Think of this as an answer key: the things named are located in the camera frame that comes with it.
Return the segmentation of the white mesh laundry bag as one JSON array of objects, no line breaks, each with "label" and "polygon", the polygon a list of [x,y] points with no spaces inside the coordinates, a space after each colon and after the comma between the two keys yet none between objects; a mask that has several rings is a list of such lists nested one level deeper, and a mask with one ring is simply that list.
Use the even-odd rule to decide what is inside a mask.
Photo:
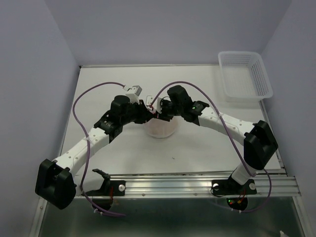
[{"label": "white mesh laundry bag", "polygon": [[177,118],[173,118],[170,121],[153,118],[144,124],[144,129],[148,135],[162,139],[171,136],[177,130],[178,125]]}]

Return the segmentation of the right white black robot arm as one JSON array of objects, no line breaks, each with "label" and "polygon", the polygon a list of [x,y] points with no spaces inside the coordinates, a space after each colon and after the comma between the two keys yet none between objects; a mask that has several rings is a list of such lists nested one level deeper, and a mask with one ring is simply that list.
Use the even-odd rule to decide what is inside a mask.
[{"label": "right white black robot arm", "polygon": [[212,101],[193,101],[180,85],[169,88],[167,94],[168,100],[156,96],[147,103],[157,118],[169,120],[181,116],[187,122],[227,135],[234,148],[236,143],[243,146],[243,152],[237,152],[241,163],[227,180],[231,192],[242,190],[250,178],[265,169],[277,151],[278,143],[267,122],[252,123],[221,113]]}]

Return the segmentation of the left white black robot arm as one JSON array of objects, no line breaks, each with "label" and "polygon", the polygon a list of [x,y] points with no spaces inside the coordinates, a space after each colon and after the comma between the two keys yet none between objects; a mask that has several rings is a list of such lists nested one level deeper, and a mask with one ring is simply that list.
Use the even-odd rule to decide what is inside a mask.
[{"label": "left white black robot arm", "polygon": [[89,158],[120,135],[123,126],[131,122],[144,124],[154,116],[143,100],[132,103],[125,95],[116,96],[83,139],[61,156],[45,159],[39,165],[35,193],[59,209],[66,208],[77,192],[74,175]]}]

